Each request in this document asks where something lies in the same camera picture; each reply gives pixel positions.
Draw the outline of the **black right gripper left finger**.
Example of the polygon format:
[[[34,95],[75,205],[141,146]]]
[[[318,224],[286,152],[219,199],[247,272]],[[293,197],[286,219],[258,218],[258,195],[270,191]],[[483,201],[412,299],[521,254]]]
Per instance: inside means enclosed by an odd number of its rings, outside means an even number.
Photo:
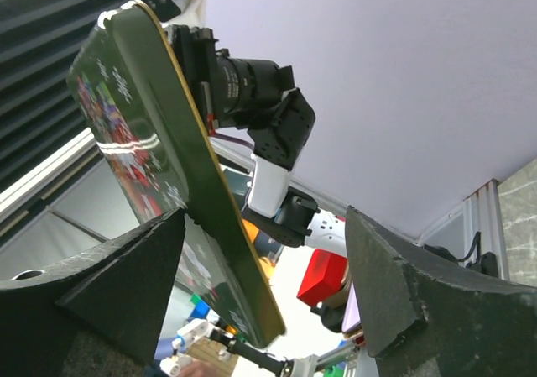
[[[25,280],[1,282],[3,376],[141,376],[185,237],[174,210]]]

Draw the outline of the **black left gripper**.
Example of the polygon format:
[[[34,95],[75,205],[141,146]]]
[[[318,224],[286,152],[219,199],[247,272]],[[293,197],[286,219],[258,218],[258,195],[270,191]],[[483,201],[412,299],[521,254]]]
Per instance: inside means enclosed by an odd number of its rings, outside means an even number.
[[[206,129],[219,129],[216,117],[216,39],[209,28],[172,25],[169,41]]]

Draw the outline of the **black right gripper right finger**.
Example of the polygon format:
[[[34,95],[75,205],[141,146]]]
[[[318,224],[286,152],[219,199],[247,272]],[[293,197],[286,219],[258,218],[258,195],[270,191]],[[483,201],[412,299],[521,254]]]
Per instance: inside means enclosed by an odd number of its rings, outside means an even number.
[[[534,376],[536,289],[465,269],[348,207],[347,257],[381,376]]]

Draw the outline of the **gold tin lid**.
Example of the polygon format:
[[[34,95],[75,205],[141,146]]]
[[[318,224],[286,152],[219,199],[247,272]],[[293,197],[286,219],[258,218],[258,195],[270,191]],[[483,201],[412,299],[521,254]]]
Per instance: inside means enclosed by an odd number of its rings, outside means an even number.
[[[101,13],[66,82],[141,223],[185,214],[177,281],[256,348],[285,332],[269,282],[158,19]]]

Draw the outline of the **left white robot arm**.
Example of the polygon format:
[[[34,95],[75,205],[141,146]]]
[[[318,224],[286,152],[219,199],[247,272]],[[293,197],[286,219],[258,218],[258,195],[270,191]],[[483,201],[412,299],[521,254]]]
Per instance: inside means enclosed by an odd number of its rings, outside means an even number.
[[[231,57],[209,28],[167,25],[164,33],[193,93],[206,131],[247,131],[254,169],[243,217],[289,246],[346,256],[345,225],[290,182],[315,124],[291,66]]]

